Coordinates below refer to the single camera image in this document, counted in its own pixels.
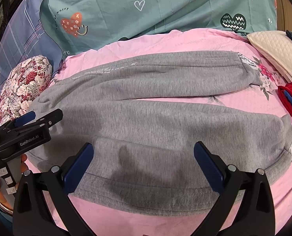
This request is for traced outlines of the grey sweatpants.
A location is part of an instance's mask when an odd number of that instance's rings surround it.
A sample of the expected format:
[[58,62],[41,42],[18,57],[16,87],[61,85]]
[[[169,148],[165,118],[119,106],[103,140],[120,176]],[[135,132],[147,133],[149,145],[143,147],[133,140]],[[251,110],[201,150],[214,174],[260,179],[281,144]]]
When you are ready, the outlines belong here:
[[291,118],[169,99],[261,84],[260,72],[228,51],[149,54],[100,65],[32,102],[37,117],[61,109],[63,118],[51,128],[50,142],[27,156],[47,171],[91,143],[95,155],[78,198],[144,215],[198,214],[217,194],[194,158],[195,143],[242,171],[264,169],[274,183],[292,161]]

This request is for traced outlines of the red rose floral bolster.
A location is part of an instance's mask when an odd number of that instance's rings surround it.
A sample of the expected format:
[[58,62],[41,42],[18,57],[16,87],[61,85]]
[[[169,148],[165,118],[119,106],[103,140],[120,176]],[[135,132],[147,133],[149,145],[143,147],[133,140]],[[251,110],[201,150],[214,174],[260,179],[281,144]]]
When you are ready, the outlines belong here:
[[47,57],[33,56],[11,70],[0,92],[0,126],[27,113],[52,76]]

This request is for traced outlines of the blue plaid pillow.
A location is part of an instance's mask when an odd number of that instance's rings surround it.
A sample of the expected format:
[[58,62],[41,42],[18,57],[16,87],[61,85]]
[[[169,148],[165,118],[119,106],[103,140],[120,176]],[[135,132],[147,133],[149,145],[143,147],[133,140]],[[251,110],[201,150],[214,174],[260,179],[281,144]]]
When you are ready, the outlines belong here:
[[55,75],[61,66],[62,52],[45,32],[40,19],[43,0],[23,0],[6,25],[0,41],[0,88],[11,70],[33,56],[48,58]]

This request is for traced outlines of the teal heart print quilt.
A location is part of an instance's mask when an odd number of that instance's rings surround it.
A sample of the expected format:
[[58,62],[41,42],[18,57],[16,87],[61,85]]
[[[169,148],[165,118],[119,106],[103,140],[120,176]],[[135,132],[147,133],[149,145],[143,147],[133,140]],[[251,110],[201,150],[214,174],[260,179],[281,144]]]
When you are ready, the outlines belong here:
[[276,0],[43,0],[40,19],[64,56],[172,30],[277,29]]

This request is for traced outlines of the pink floral bed sheet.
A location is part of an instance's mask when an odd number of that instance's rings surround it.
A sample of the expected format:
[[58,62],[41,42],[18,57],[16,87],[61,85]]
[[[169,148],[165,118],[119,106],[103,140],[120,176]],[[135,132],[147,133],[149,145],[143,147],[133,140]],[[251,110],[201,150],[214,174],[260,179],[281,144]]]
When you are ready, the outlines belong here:
[[[149,54],[195,51],[236,52],[260,72],[262,84],[221,95],[173,97],[169,99],[170,102],[212,104],[250,113],[289,116],[276,94],[278,85],[284,83],[282,76],[247,40],[237,34],[216,29],[193,29],[186,32],[174,30],[169,34],[119,41],[100,50],[71,56],[49,87],[81,71],[107,63]],[[276,229],[280,230],[292,216],[292,161],[284,175],[270,184],[275,204]],[[71,200],[98,235],[189,235],[209,211],[180,216],[144,215],[95,204],[75,194]]]

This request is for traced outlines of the cream quilted pillow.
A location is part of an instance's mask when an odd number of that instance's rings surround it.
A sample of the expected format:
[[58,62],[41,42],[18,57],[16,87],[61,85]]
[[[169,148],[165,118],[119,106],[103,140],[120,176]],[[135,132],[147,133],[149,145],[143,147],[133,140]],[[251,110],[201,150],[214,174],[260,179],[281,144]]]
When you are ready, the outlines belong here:
[[292,82],[292,40],[284,31],[258,31],[248,34],[247,38],[286,82]]

